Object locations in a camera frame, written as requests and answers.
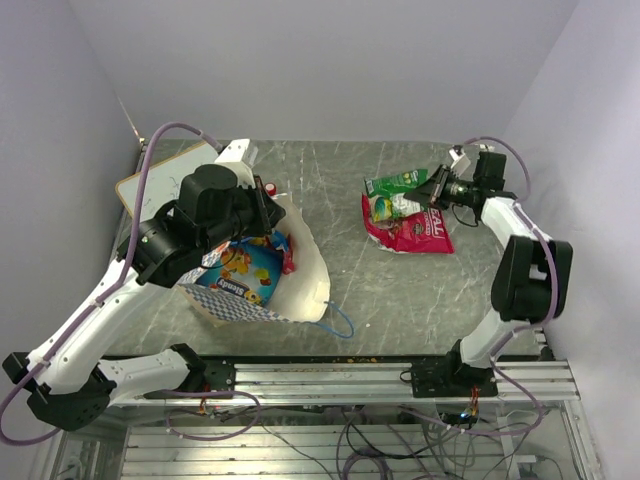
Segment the green snack bag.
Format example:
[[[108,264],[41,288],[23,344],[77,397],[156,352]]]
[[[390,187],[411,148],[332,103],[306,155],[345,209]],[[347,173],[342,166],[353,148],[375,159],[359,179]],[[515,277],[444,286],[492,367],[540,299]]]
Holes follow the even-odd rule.
[[[364,180],[369,216],[374,223],[406,218],[423,210],[419,202],[406,195],[425,183],[427,169],[413,169],[399,174]]]

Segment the red snack bag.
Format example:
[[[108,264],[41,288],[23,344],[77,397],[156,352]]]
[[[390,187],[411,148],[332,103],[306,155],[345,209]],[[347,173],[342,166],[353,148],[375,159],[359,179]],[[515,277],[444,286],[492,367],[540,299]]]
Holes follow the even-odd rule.
[[[454,245],[440,210],[429,208],[409,217],[374,223],[372,206],[361,195],[364,228],[368,236],[385,251],[399,254],[453,254]]]

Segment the checkered paper bag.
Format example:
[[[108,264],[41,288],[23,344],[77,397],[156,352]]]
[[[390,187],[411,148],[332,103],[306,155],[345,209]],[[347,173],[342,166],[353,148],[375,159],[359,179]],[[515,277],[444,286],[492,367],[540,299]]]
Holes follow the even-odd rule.
[[[281,273],[275,292],[265,306],[256,305],[224,291],[212,290],[195,284],[196,278],[207,269],[198,268],[186,274],[178,283],[178,290],[190,304],[205,317],[213,321],[241,322],[284,322],[314,324],[340,338],[354,336],[354,325],[348,321],[349,332],[340,333],[321,322],[329,308],[337,305],[330,300],[331,281],[326,262],[315,242],[312,232],[303,220],[301,211],[287,194],[274,197],[277,204],[286,211],[286,216],[276,226],[275,231],[290,235],[293,245],[294,273]],[[243,240],[265,245],[264,237]],[[213,264],[223,252],[215,252],[206,257]]]

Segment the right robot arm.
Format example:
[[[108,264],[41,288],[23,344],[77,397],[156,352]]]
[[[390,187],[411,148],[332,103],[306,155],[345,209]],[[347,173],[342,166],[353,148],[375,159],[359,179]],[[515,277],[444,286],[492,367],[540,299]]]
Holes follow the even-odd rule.
[[[566,303],[573,248],[542,232],[505,190],[503,154],[482,151],[473,176],[461,178],[469,159],[460,145],[449,151],[451,165],[439,166],[408,199],[422,206],[467,207],[489,228],[503,253],[491,287],[491,309],[478,326],[444,356],[412,364],[408,381],[417,398],[493,396],[495,363],[519,333],[559,317]]]

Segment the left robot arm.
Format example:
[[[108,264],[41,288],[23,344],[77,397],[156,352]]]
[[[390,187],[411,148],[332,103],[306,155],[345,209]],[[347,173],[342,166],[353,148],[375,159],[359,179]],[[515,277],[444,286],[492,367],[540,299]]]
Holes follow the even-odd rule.
[[[163,390],[196,395],[206,366],[184,344],[121,361],[103,356],[127,321],[202,266],[206,254],[228,241],[269,235],[284,216],[257,175],[243,185],[230,165],[206,164],[186,176],[177,199],[133,224],[76,318],[39,348],[3,362],[16,388],[28,391],[34,416],[75,431],[122,399]]]

